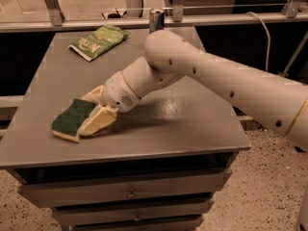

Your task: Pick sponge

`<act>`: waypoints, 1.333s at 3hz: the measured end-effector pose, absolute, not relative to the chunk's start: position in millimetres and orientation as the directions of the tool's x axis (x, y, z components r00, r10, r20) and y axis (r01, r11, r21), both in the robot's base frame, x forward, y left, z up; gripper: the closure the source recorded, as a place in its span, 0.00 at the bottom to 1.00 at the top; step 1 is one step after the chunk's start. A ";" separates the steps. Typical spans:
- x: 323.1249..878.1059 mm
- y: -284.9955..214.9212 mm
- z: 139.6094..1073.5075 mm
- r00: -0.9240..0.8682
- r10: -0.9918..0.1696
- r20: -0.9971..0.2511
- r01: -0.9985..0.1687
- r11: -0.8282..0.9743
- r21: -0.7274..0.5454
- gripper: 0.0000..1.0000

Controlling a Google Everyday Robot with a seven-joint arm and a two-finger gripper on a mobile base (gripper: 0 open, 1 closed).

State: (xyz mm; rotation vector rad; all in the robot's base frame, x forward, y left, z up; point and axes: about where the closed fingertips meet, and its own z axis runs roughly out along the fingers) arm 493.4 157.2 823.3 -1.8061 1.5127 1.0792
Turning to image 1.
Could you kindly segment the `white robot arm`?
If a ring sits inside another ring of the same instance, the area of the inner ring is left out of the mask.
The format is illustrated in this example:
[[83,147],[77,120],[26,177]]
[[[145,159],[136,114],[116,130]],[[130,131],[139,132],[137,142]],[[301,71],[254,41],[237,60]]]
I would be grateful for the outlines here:
[[308,86],[206,53],[169,30],[150,34],[144,55],[83,98],[96,104],[78,132],[90,136],[154,90],[188,76],[302,150],[308,149]]

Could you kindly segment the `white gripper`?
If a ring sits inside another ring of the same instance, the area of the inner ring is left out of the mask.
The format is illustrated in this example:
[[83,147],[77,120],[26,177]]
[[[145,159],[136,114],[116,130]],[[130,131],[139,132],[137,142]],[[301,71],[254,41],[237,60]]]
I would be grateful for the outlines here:
[[85,94],[82,100],[97,105],[78,129],[78,133],[86,137],[115,122],[117,111],[129,112],[141,102],[132,92],[120,71],[109,78],[104,86],[100,85]]

